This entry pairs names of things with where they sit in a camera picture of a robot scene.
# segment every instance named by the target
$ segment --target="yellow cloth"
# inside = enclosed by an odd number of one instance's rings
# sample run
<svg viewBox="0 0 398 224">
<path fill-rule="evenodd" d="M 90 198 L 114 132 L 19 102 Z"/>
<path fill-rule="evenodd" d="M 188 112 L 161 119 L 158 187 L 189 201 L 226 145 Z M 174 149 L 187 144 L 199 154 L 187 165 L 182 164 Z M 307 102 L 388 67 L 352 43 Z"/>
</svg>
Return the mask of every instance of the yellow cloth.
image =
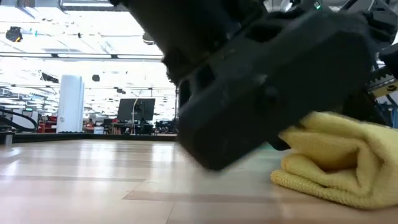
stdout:
<svg viewBox="0 0 398 224">
<path fill-rule="evenodd" d="M 398 131 L 329 113 L 312 113 L 280 137 L 294 153 L 275 184 L 356 208 L 398 204 Z"/>
</svg>

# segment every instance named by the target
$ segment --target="cable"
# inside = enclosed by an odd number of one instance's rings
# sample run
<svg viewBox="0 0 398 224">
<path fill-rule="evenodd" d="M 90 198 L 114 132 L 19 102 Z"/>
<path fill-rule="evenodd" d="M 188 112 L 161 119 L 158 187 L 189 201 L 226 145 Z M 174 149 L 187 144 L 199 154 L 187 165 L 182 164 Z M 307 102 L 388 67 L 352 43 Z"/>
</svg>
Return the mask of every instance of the cable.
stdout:
<svg viewBox="0 0 398 224">
<path fill-rule="evenodd" d="M 390 96 L 390 94 L 386 95 L 388 101 L 392 104 L 392 127 L 396 128 L 396 113 L 398 111 L 398 105 L 395 100 Z"/>
<path fill-rule="evenodd" d="M 30 121 L 33 124 L 34 127 L 33 128 L 25 128 L 25 127 L 23 127 L 23 126 L 21 126 L 19 124 L 16 124 L 16 123 L 10 121 L 9 119 L 7 119 L 7 118 L 5 118 L 3 116 L 0 116 L 0 121 L 5 123 L 6 125 L 10 125 L 10 126 L 16 128 L 16 129 L 20 130 L 20 131 L 36 131 L 37 130 L 36 121 L 33 120 L 32 118 L 28 117 L 28 116 L 25 116 L 25 115 L 19 114 L 19 113 L 15 113 L 13 111 L 3 110 L 3 109 L 0 109 L 0 112 L 12 114 L 12 115 L 15 115 L 15 116 L 20 116 L 21 118 L 25 118 L 28 121 Z"/>
<path fill-rule="evenodd" d="M 138 94 L 138 97 L 136 98 L 136 100 L 134 101 L 134 104 L 132 105 L 132 131 L 133 131 L 134 135 L 136 135 L 136 124 L 134 123 L 134 108 L 136 107 L 136 103 L 138 101 L 139 95 L 140 94 Z"/>
<path fill-rule="evenodd" d="M 398 104 L 395 102 L 395 100 L 390 96 L 390 94 L 386 95 L 387 100 L 390 101 L 390 103 L 393 105 L 395 109 L 398 109 Z"/>
</svg>

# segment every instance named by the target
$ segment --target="ceiling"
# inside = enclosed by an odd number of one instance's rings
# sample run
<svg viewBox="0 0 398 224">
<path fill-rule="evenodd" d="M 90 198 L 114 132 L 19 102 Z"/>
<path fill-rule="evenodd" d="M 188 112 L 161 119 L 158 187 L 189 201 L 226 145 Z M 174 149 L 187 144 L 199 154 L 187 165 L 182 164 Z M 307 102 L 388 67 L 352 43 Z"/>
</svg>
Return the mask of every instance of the ceiling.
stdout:
<svg viewBox="0 0 398 224">
<path fill-rule="evenodd" d="M 334 7 L 344 2 L 326 1 Z M 86 9 L 82 6 L 88 3 L 90 11 L 82 11 Z M 174 118 L 175 87 L 159 62 L 162 52 L 156 45 L 142 41 L 144 31 L 134 18 L 124 9 L 95 11 L 95 7 L 107 4 L 103 0 L 63 0 L 62 4 L 61 8 L 70 10 L 0 6 L 0 52 L 140 55 L 140 59 L 0 57 L 0 105 L 36 105 L 43 113 L 54 113 L 58 107 L 59 84 L 43 80 L 43 73 L 59 80 L 63 74 L 75 74 L 85 81 L 86 116 L 115 115 L 121 98 L 153 97 L 156 98 L 154 119 Z M 281 4 L 281 0 L 265 2 L 270 10 L 279 10 Z M 22 42 L 5 38 L 10 26 L 22 28 Z M 99 75 L 100 81 L 94 82 L 93 75 Z M 126 94 L 118 93 L 115 88 L 122 88 Z"/>
</svg>

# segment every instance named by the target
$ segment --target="fluorescent light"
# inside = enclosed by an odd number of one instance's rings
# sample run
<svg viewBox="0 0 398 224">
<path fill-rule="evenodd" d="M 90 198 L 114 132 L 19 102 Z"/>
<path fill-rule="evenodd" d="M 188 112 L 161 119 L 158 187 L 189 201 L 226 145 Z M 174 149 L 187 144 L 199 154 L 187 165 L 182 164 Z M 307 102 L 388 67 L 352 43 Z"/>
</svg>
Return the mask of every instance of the fluorescent light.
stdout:
<svg viewBox="0 0 398 224">
<path fill-rule="evenodd" d="M 13 100 L 7 99 L 7 98 L 0 98 L 0 103 L 13 103 Z"/>
<path fill-rule="evenodd" d="M 19 108 L 25 108 L 25 106 L 20 106 L 20 105 L 0 105 L 5 108 L 12 108 L 12 109 L 19 109 Z"/>
<path fill-rule="evenodd" d="M 58 54 L 58 57 L 66 58 L 111 58 L 111 55 L 106 54 Z"/>
<path fill-rule="evenodd" d="M 163 55 L 118 55 L 118 58 L 123 59 L 162 59 Z"/>
<path fill-rule="evenodd" d="M 58 109 L 58 106 L 45 105 L 44 108 L 46 108 L 46 109 Z"/>
<path fill-rule="evenodd" d="M 0 101 L 1 101 L 1 99 L 7 99 L 7 100 L 19 100 L 19 98 L 18 97 L 1 97 L 0 98 Z"/>
<path fill-rule="evenodd" d="M 72 3 L 72 2 L 62 3 L 62 6 L 114 7 L 110 3 Z"/>
<path fill-rule="evenodd" d="M 51 54 L 0 53 L 0 57 L 52 57 Z"/>
</svg>

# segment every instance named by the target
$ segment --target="white pillar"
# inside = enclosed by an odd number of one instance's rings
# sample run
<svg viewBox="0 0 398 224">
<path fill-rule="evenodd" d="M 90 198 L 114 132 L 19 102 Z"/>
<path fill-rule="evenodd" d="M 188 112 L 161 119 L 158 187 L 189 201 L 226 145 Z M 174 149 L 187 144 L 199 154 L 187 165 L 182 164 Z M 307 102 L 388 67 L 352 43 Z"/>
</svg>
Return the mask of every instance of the white pillar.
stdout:
<svg viewBox="0 0 398 224">
<path fill-rule="evenodd" d="M 57 133 L 83 131 L 85 84 L 81 76 L 62 75 Z"/>
</svg>

